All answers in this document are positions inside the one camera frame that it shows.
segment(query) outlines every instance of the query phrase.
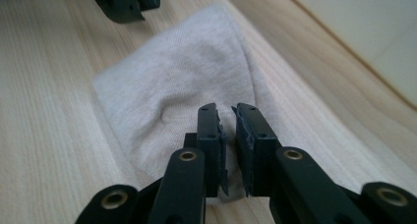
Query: wood grain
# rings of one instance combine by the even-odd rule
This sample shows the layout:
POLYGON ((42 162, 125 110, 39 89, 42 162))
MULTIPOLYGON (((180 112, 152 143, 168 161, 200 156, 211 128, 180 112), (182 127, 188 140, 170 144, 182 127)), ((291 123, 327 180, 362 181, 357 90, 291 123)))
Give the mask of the wood grain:
MULTIPOLYGON (((384 180, 417 194, 416 112, 291 0, 231 1, 161 0, 120 26, 93 0, 0 0, 1 222, 72 223, 101 189, 151 182, 110 146, 91 79, 213 2, 230 7, 265 73, 284 145, 356 192, 384 180)), ((272 223, 268 200, 208 207, 207 223, 272 223)))

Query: gray towel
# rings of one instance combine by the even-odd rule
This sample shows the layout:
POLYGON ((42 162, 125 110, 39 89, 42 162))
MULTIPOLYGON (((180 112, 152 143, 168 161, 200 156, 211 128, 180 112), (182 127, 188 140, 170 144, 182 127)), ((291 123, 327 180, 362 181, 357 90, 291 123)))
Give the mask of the gray towel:
POLYGON ((199 107, 215 102, 228 134, 229 197, 245 192, 234 149, 238 102, 260 108, 273 129, 276 112, 262 73, 238 26, 222 5, 212 5, 151 39, 93 81, 98 100, 126 158, 156 180, 186 133, 197 131, 199 107))

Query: metal screw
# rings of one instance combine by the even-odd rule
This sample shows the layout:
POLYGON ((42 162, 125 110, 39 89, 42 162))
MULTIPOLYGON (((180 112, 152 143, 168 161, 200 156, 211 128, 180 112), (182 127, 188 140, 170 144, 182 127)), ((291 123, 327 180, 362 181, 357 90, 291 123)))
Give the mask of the metal screw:
POLYGON ((188 161, 193 161, 194 159, 196 159, 197 154, 193 151, 184 151, 180 154, 179 157, 182 161, 188 162, 188 161))
POLYGON ((123 190, 113 191, 101 200, 101 206, 105 209, 114 209, 123 205, 128 199, 128 194, 123 190))
POLYGON ((303 158, 303 154, 301 154, 299 151, 297 150, 293 150, 293 149, 288 149, 284 151, 284 155, 285 157, 292 159, 292 160, 299 160, 303 158))
POLYGON ((389 188, 378 188, 377 195, 383 201, 394 206, 406 206, 408 204, 408 200, 405 196, 389 188))

